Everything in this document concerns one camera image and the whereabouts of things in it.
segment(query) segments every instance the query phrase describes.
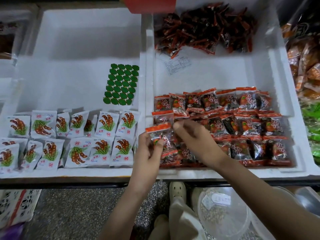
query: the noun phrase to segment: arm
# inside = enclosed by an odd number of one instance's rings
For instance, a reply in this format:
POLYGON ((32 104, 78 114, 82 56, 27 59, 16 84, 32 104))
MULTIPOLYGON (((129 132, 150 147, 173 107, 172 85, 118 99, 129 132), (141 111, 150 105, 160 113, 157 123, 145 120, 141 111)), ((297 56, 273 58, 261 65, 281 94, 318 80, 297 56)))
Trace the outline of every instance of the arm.
POLYGON ((202 163, 218 172, 257 215, 276 239, 318 239, 320 219, 287 201, 278 191, 228 157, 204 126, 176 122, 175 132, 202 163))
POLYGON ((138 210, 156 181, 163 140, 159 140, 151 156, 148 146, 149 135, 139 135, 138 149, 134 156, 134 165, 129 185, 118 201, 106 225, 103 227, 99 240, 129 239, 138 210))

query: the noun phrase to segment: hand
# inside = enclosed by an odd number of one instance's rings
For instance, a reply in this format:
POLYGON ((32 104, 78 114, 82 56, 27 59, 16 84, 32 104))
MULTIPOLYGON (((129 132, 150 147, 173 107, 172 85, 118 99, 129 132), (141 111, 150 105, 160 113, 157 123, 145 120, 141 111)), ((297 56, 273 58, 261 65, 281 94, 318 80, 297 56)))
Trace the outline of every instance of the hand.
POLYGON ((139 135, 137 152, 134 155, 133 170, 128 187, 145 198, 156 181, 164 141, 158 140, 150 153, 152 142, 148 133, 139 135))
POLYGON ((216 170, 228 157, 203 125, 192 120, 183 120, 175 122, 173 128, 188 149, 206 166, 216 170))

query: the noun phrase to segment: beige pants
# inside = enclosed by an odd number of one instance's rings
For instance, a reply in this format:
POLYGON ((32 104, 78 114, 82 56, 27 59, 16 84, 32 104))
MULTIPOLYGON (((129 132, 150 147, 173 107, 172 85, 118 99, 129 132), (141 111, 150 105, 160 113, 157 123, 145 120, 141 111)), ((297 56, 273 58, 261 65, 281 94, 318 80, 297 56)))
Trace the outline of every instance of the beige pants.
POLYGON ((169 221, 162 222, 151 232, 149 240, 206 240, 198 217, 181 197, 174 197, 169 209, 169 221))

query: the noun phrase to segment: leg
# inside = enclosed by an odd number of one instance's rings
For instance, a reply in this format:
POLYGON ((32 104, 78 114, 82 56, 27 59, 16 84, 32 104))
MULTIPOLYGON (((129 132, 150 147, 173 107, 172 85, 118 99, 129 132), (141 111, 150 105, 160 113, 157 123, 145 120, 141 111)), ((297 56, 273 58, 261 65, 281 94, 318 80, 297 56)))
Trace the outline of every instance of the leg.
POLYGON ((186 205, 186 187, 182 182, 172 182, 169 187, 169 226, 172 240, 206 240, 198 217, 186 205))
POLYGON ((170 240, 169 220, 166 215, 159 215, 155 219, 149 240, 170 240))

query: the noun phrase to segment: clear plastic lid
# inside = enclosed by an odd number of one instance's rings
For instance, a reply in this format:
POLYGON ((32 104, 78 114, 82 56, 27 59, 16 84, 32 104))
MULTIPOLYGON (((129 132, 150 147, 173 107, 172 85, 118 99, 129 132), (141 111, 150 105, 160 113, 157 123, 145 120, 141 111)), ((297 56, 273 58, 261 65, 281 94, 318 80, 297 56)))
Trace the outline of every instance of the clear plastic lid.
POLYGON ((251 222, 248 206, 231 187, 203 190, 198 215, 203 227, 218 240, 237 240, 251 222))

